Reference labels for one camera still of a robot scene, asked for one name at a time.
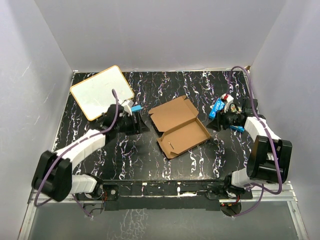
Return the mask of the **brown cardboard paper box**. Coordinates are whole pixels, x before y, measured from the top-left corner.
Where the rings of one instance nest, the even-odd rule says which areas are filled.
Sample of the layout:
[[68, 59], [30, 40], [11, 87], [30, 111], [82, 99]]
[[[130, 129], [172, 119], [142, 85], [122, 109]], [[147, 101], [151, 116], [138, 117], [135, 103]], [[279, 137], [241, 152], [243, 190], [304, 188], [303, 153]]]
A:
[[185, 95], [149, 110], [162, 136], [157, 142], [167, 159], [173, 159], [208, 141], [211, 134], [198, 119], [198, 110]]

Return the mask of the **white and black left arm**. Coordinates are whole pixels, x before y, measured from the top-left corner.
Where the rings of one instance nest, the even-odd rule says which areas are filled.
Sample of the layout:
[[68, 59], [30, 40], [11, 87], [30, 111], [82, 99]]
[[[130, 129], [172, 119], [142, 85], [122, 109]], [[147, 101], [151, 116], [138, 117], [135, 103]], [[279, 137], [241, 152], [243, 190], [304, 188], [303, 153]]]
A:
[[141, 110], [140, 105], [112, 104], [75, 142], [56, 151], [43, 152], [31, 182], [32, 188], [57, 202], [70, 194], [87, 194], [93, 200], [99, 199], [103, 195], [103, 181], [90, 173], [75, 175], [73, 171], [88, 156], [115, 139], [117, 134], [131, 136], [148, 132]]

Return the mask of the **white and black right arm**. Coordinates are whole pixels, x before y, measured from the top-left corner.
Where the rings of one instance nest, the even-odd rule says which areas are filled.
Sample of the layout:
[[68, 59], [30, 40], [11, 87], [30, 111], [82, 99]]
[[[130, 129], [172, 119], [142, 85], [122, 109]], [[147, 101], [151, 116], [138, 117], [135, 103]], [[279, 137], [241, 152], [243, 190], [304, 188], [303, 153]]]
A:
[[286, 182], [293, 145], [276, 135], [263, 115], [257, 113], [258, 101], [246, 99], [239, 107], [229, 94], [223, 94], [210, 112], [212, 120], [206, 127], [216, 132], [231, 127], [242, 127], [253, 140], [246, 167], [229, 173], [223, 183], [223, 194], [233, 199], [252, 187], [266, 190], [264, 184], [277, 184], [278, 195]]

